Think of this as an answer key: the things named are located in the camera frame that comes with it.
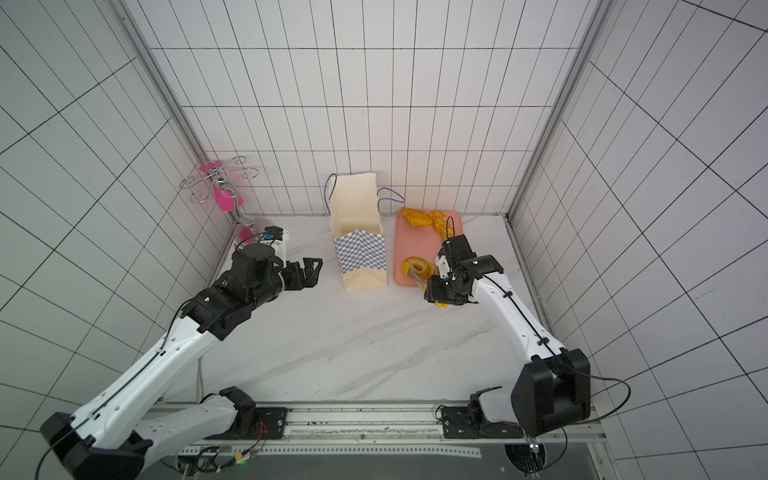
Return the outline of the ring bagel bread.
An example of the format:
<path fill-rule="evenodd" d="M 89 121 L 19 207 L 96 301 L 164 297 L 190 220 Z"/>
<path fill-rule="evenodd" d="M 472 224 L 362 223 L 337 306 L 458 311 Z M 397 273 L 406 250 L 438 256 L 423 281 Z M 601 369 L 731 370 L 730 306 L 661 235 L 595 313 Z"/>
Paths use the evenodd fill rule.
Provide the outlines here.
<path fill-rule="evenodd" d="M 420 257 L 408 257 L 402 265 L 403 273 L 414 282 L 424 283 L 434 274 L 434 266 Z"/>

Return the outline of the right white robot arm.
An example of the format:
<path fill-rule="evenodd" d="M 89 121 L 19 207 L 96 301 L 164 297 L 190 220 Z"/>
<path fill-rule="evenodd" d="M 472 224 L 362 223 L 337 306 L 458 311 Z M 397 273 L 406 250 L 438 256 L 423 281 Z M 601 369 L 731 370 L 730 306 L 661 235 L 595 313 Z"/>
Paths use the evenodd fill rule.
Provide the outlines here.
<path fill-rule="evenodd" d="M 513 384 L 476 392 L 470 401 L 478 422 L 513 424 L 530 437 L 585 421 L 590 416 L 591 366 L 578 349 L 552 335 L 514 292 L 490 255 L 436 258 L 437 273 L 425 288 L 430 303 L 477 305 L 510 338 Z"/>

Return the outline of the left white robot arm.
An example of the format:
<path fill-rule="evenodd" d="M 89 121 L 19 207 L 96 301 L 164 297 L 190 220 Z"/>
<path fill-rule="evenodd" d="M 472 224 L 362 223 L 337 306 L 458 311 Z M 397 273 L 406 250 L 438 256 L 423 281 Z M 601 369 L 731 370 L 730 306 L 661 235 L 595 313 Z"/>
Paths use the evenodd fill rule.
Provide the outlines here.
<path fill-rule="evenodd" d="M 185 301 L 167 332 L 116 381 L 74 413 L 54 413 L 41 425 L 46 453 L 74 479 L 135 479 L 156 461 L 207 437 L 264 433 L 255 401 L 237 387 L 164 417 L 145 415 L 255 309 L 284 291 L 315 287 L 322 265 L 320 258 L 286 261 L 278 240 L 235 249 L 230 268 Z"/>

